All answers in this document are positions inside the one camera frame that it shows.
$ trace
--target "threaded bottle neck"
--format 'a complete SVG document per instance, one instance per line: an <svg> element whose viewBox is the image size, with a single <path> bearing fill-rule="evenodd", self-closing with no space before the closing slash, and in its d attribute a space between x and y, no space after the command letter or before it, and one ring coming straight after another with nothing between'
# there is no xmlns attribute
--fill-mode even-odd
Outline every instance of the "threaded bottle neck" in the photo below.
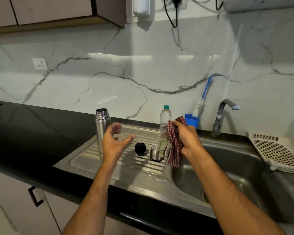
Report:
<svg viewBox="0 0 294 235"><path fill-rule="evenodd" d="M110 117L108 109L100 108L96 110L96 120L106 120Z"/></svg>

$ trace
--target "red and white cloth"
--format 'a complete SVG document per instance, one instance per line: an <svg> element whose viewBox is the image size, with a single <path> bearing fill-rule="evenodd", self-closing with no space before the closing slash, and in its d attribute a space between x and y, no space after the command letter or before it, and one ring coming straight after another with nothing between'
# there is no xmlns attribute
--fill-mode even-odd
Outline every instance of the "red and white cloth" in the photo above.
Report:
<svg viewBox="0 0 294 235"><path fill-rule="evenodd" d="M184 125L187 125L183 116L177 118L176 121L181 122ZM168 155L167 165L174 168L179 168L182 166L181 150L184 145L179 138L178 129L173 125L172 121L168 122L168 134L171 149Z"/></svg>

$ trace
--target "marble backsplash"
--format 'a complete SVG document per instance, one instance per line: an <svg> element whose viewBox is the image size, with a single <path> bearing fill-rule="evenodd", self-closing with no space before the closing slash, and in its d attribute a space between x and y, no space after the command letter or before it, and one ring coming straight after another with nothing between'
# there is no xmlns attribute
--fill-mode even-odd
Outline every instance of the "marble backsplash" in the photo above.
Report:
<svg viewBox="0 0 294 235"><path fill-rule="evenodd" d="M31 58L45 57L37 71ZM294 119L294 8L0 35L0 100L159 123L191 113L213 77L200 127L286 135Z"/></svg>

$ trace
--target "kitchen sink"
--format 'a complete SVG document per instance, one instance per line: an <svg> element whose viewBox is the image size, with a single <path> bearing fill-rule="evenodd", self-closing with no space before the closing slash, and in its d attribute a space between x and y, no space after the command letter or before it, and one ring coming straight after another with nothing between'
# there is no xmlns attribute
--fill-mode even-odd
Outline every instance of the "kitchen sink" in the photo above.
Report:
<svg viewBox="0 0 294 235"><path fill-rule="evenodd" d="M259 154L251 147L204 143L205 149L228 174L236 187L276 222L294 223L294 201ZM209 203L189 161L172 170L172 179L183 193Z"/></svg>
<svg viewBox="0 0 294 235"><path fill-rule="evenodd" d="M178 169L166 165L166 159L162 162L149 159L150 148L158 141L158 129L122 126L122 133L118 135L120 139L132 133L136 138L124 150L110 185L215 218L204 188L185 157ZM208 134L200 136L200 140L252 202L280 225L294 225L294 174L270 170L248 141L211 138ZM147 147L142 157L134 152L137 142L144 142ZM54 167L93 179L100 165L95 136Z"/></svg>

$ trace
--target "hand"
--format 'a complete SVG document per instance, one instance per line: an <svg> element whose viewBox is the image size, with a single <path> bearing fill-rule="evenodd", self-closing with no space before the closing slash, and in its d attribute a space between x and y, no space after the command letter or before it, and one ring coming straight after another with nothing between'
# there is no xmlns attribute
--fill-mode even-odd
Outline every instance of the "hand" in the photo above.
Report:
<svg viewBox="0 0 294 235"><path fill-rule="evenodd" d="M194 126L186 126L178 121L173 121L172 123L178 128L179 138L184 144L181 152L188 160L193 158L199 150L205 150Z"/></svg>
<svg viewBox="0 0 294 235"><path fill-rule="evenodd" d="M120 123L110 125L102 139L102 164L115 166L118 159L121 157L124 148L133 141L135 134L129 135L125 140L118 142L118 137L113 137L114 134L121 133L122 126Z"/></svg>

